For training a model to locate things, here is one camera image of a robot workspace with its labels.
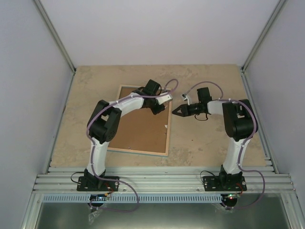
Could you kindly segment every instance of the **metal frame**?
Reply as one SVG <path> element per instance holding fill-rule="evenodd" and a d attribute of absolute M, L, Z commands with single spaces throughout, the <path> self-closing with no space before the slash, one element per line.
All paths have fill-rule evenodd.
<path fill-rule="evenodd" d="M 24 216 L 21 229 L 34 229 L 39 218 L 41 205 L 43 201 L 42 194 L 32 194 Z"/>
<path fill-rule="evenodd" d="M 251 60 L 253 59 L 253 57 L 255 56 L 257 50 L 259 49 L 259 47 L 261 46 L 261 44 L 263 43 L 266 35 L 268 34 L 268 32 L 270 31 L 271 27 L 273 26 L 274 22 L 276 21 L 277 17 L 279 16 L 279 14 L 281 13 L 281 11 L 283 10 L 285 4 L 288 2 L 288 0 L 279 0 L 275 9 L 273 10 L 267 24 L 265 25 L 263 31 L 261 32 L 261 34 L 259 35 L 255 45 L 253 46 L 250 54 L 248 55 L 246 61 L 244 62 L 243 65 L 243 71 L 245 72 L 246 69 L 248 68 Z"/>
<path fill-rule="evenodd" d="M 266 193 L 280 195 L 283 201 L 283 209 L 286 211 L 288 224 L 294 229 L 303 229 L 304 216 L 301 211 L 295 189 L 288 174 L 276 174 L 272 165 L 266 167 L 253 167 L 262 171 L 266 180 Z M 26 212 L 22 229 L 33 229 L 39 219 L 42 202 L 75 202 L 75 195 L 88 197 L 90 194 L 103 192 L 76 191 L 76 184 L 72 183 L 70 176 L 76 171 L 83 171 L 83 167 L 50 167 L 48 174 L 38 175 L 33 194 Z M 200 180 L 200 171 L 209 170 L 217 173 L 218 167 L 111 167 L 107 168 L 107 175 L 120 176 L 121 180 L 133 185 L 142 196 L 181 196 L 185 194 L 192 197 L 205 197 L 221 194 L 223 192 L 205 192 Z M 248 193 L 259 194 L 262 191 L 261 177 L 256 173 L 245 173 Z M 125 185 L 120 185 L 119 196 L 126 196 L 128 203 L 132 191 Z"/>
<path fill-rule="evenodd" d="M 69 67 L 71 68 L 71 71 L 73 73 L 75 73 L 76 71 L 76 68 L 74 67 L 74 64 L 72 63 L 72 60 L 70 58 L 70 56 L 68 55 L 63 43 L 61 42 L 61 39 L 58 35 L 58 33 L 56 32 L 42 2 L 40 0 L 33 0 L 36 8 L 37 8 L 37 11 L 38 13 L 41 15 L 43 21 L 46 23 L 46 26 L 48 27 L 50 33 L 51 33 L 51 36 L 53 37 L 53 39 L 55 40 L 57 46 L 59 47 L 61 53 L 62 53 L 62 56 L 64 57 L 64 59 L 66 60 L 67 64 L 69 65 Z"/>
<path fill-rule="evenodd" d="M 291 228 L 305 228 L 304 215 L 297 200 L 296 194 L 281 194 L 283 205 L 287 213 L 288 221 Z"/>
<path fill-rule="evenodd" d="M 273 153 L 272 149 L 269 147 L 270 144 L 269 144 L 269 141 L 267 140 L 264 127 L 263 127 L 262 122 L 260 120 L 260 115 L 257 112 L 257 107 L 256 107 L 255 102 L 253 100 L 253 96 L 252 96 L 252 93 L 251 93 L 251 90 L 250 90 L 250 87 L 249 87 L 248 79 L 245 76 L 242 69 L 240 69 L 240 75 L 241 75 L 241 78 L 243 80 L 244 89 L 246 91 L 247 97 L 248 97 L 248 99 L 249 99 L 249 101 L 252 105 L 253 112 L 254 112 L 254 114 L 256 116 L 256 119 L 257 119 L 257 122 L 258 122 L 258 126 L 259 126 L 258 134 L 259 134 L 260 139 L 261 139 L 261 143 L 262 143 L 264 153 L 267 157 L 269 157 L 271 159 L 275 173 L 279 173 L 278 168 L 277 168 L 277 161 L 276 161 L 276 158 L 274 156 L 274 153 Z"/>
<path fill-rule="evenodd" d="M 272 166 L 245 167 L 245 169 L 262 171 L 266 180 L 266 193 L 294 193 L 288 174 L 275 174 Z M 37 176 L 33 193 L 79 193 L 77 184 L 71 182 L 74 172 L 84 171 L 84 167 L 50 167 L 48 174 Z M 120 180 L 131 184 L 140 194 L 226 194 L 234 191 L 205 192 L 200 180 L 200 172 L 208 170 L 219 173 L 219 167 L 110 167 L 106 169 L 107 176 L 119 176 Z M 257 173 L 244 173 L 248 190 L 247 193 L 262 192 L 262 178 Z M 84 192 L 90 194 L 105 192 Z M 133 191 L 126 185 L 119 186 L 118 193 L 130 194 Z"/>

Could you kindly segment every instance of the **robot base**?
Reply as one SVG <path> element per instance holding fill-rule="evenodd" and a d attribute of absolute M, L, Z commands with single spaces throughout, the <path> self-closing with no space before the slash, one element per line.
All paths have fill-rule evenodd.
<path fill-rule="evenodd" d="M 218 176 L 204 176 L 204 189 L 207 192 L 213 191 L 246 191 L 246 181 L 243 173 L 227 174 L 224 167 L 221 166 Z"/>
<path fill-rule="evenodd" d="M 227 206 L 227 207 L 234 207 L 237 204 L 237 198 L 238 197 L 229 197 L 227 195 L 222 195 L 223 202 L 221 203 L 221 206 Z"/>
<path fill-rule="evenodd" d="M 119 177 L 106 177 L 105 171 L 100 175 L 101 178 L 119 180 Z M 96 178 L 94 175 L 88 172 L 87 169 L 84 171 L 84 176 L 78 178 L 78 185 L 76 190 L 80 192 L 88 191 L 105 191 L 105 192 L 116 192 L 119 189 L 119 182 L 116 181 L 103 181 Z"/>
<path fill-rule="evenodd" d="M 242 177 L 241 182 L 239 183 L 241 187 L 243 188 L 243 191 L 247 190 L 247 185 L 245 184 L 245 179 Z M 204 185 L 204 190 L 206 192 L 213 192 L 213 191 L 233 191 L 233 192 L 241 192 L 242 190 L 238 185 L 231 184 L 231 185 L 226 185 L 224 188 L 223 185 L 221 184 L 219 177 L 218 176 L 206 176 L 203 177 L 203 185 Z"/>
<path fill-rule="evenodd" d="M 119 177 L 104 177 L 106 179 L 114 179 L 114 180 L 119 180 Z M 101 185 L 100 188 L 97 188 L 96 185 L 92 184 L 91 182 L 88 182 L 88 179 L 86 177 L 79 177 L 78 182 L 81 183 L 81 185 L 77 185 L 76 190 L 80 192 L 88 192 L 88 191 L 101 191 L 101 192 L 117 192 L 119 190 L 119 184 L 118 182 L 114 181 L 104 181 L 103 185 Z"/>

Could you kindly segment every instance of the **plastic bag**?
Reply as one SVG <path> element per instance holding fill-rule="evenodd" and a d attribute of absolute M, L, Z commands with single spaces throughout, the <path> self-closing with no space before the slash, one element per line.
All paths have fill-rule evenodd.
<path fill-rule="evenodd" d="M 215 213 L 216 212 L 222 212 L 224 214 L 232 214 L 232 213 L 234 213 L 234 209 L 226 209 L 220 203 L 215 203 L 213 205 L 215 206 Z"/>
<path fill-rule="evenodd" d="M 103 212 L 103 209 L 98 209 L 98 210 L 95 210 L 94 212 L 91 212 L 89 215 L 88 215 L 88 221 L 89 221 L 89 225 L 91 225 L 92 223 L 94 223 L 95 219 Z"/>

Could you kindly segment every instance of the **white wall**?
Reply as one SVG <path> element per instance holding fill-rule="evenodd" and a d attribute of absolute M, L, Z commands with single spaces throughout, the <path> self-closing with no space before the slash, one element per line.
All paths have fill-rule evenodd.
<path fill-rule="evenodd" d="M 279 169 L 290 173 L 305 212 L 305 1 L 290 0 L 248 73 Z"/>
<path fill-rule="evenodd" d="M 74 65 L 242 65 L 278 0 L 42 0 Z"/>
<path fill-rule="evenodd" d="M 0 222 L 21 226 L 71 72 L 31 0 L 0 6 Z"/>

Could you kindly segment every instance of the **black mounting bracket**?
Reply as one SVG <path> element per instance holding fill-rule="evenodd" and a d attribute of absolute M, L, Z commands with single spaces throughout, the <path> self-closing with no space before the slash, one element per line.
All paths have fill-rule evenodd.
<path fill-rule="evenodd" d="M 243 102 L 253 113 L 249 100 L 240 100 Z M 249 112 L 238 103 L 223 103 L 224 112 L 224 128 L 229 137 L 232 137 L 236 142 L 240 139 L 247 138 L 253 132 L 253 120 Z M 258 130 L 258 123 L 256 121 L 256 132 Z"/>
<path fill-rule="evenodd" d="M 100 175 L 105 179 L 120 180 L 119 177 L 105 176 L 105 172 Z M 79 177 L 76 190 L 80 192 L 88 191 L 102 191 L 102 192 L 116 192 L 119 190 L 119 182 L 117 181 L 103 181 L 88 172 L 84 171 L 84 176 Z"/>
<path fill-rule="evenodd" d="M 100 100 L 89 121 L 88 125 L 91 122 L 91 120 L 105 107 L 109 105 L 108 102 L 104 100 Z M 107 109 L 102 115 L 97 118 L 93 124 L 91 125 L 89 129 L 89 135 L 90 137 L 94 137 L 97 139 L 101 144 L 104 142 L 110 142 L 114 136 L 116 135 L 116 132 L 118 130 L 120 118 L 121 118 L 122 111 L 119 108 L 111 107 Z M 107 120 L 102 119 L 102 116 L 109 116 Z"/>
<path fill-rule="evenodd" d="M 156 96 L 159 90 L 161 94 L 161 85 L 154 80 L 149 80 L 145 87 L 140 87 L 133 92 L 139 95 Z M 154 115 L 165 110 L 164 104 L 159 104 L 155 98 L 144 98 L 141 108 L 150 108 Z"/>
<path fill-rule="evenodd" d="M 204 176 L 202 179 L 204 190 L 207 192 L 241 192 L 247 190 L 247 185 L 245 178 L 243 177 L 243 173 L 239 172 L 238 174 L 227 174 L 223 166 L 221 166 L 219 176 Z"/>

